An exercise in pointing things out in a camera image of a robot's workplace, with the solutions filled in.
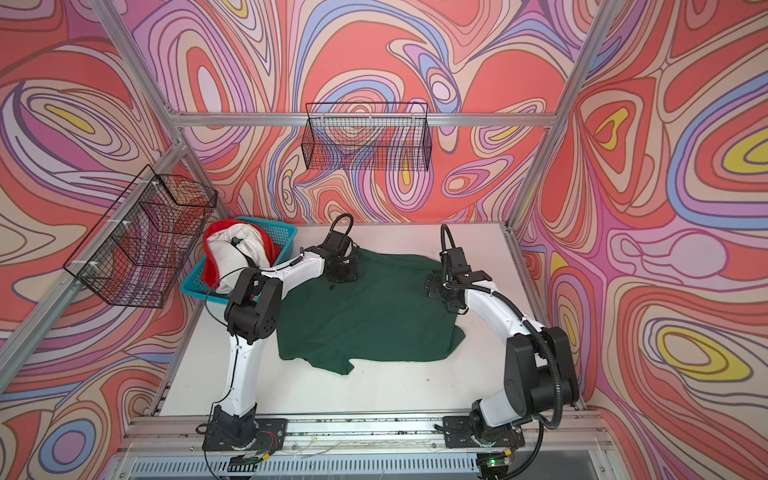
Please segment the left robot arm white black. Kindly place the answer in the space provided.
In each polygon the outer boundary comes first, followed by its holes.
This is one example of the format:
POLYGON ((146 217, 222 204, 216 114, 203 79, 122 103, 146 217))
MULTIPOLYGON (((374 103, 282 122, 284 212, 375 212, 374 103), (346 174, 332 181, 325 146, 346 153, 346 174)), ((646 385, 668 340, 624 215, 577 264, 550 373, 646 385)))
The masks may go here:
POLYGON ((212 403, 205 424, 204 452, 262 450, 282 447, 277 420, 265 427, 256 417, 256 387, 266 340, 278 326, 283 299, 311 280, 326 276, 338 283, 357 279, 352 265, 355 244, 350 237, 354 218, 339 215, 323 242, 284 262, 262 268, 246 254, 245 264, 221 274, 233 279, 223 323, 230 335, 229 373, 223 397, 212 403))

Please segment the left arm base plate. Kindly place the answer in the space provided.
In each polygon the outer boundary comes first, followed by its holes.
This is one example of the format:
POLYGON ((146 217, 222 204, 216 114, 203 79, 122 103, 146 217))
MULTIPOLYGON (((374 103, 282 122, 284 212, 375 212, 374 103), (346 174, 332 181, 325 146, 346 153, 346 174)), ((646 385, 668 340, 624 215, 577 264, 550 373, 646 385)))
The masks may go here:
POLYGON ((202 450, 272 454, 283 448, 287 426, 285 418, 217 418, 206 426, 202 450))

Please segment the teal plastic laundry basket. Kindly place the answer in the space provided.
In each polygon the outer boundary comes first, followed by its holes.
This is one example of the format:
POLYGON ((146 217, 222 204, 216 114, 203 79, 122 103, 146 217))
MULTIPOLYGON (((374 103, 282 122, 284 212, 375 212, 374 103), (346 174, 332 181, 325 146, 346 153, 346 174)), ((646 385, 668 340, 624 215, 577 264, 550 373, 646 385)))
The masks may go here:
POLYGON ((182 281, 180 291, 192 298, 226 304, 246 257, 272 268, 289 260, 297 228, 283 222, 236 217, 210 225, 203 234, 203 257, 182 281))

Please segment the green t shirt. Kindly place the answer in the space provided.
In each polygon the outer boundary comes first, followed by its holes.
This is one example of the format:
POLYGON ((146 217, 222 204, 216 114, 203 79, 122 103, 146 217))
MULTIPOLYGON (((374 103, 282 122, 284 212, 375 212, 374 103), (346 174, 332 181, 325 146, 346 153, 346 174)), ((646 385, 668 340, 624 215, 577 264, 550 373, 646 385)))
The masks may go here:
POLYGON ((369 250, 356 260, 354 282, 316 278, 287 294, 276 329, 281 359, 347 375, 355 359, 434 362, 459 347, 465 333, 456 314, 426 292, 438 261, 369 250))

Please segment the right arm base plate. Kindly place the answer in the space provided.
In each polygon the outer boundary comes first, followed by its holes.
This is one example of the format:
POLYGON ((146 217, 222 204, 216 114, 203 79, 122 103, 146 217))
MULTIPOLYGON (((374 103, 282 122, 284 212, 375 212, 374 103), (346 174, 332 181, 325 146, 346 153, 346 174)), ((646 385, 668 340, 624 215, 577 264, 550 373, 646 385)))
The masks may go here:
POLYGON ((458 448, 503 448, 512 451, 525 445, 521 430, 506 424, 491 427, 476 412, 461 416, 444 416, 434 429, 443 435, 449 449, 458 448))

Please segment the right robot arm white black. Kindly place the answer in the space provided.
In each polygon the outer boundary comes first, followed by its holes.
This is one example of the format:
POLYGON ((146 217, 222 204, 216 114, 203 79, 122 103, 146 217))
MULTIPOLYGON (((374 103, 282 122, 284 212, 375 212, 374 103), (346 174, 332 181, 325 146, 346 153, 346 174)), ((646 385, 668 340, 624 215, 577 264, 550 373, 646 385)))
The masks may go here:
POLYGON ((473 269, 446 224, 440 227, 440 245, 441 271, 428 278, 427 295, 450 313, 478 315, 505 345, 501 389, 475 401, 467 416, 443 419, 439 430, 446 445, 518 447, 524 443, 515 431, 521 425, 557 429, 565 407, 580 397, 568 335, 524 314, 486 272, 473 269))

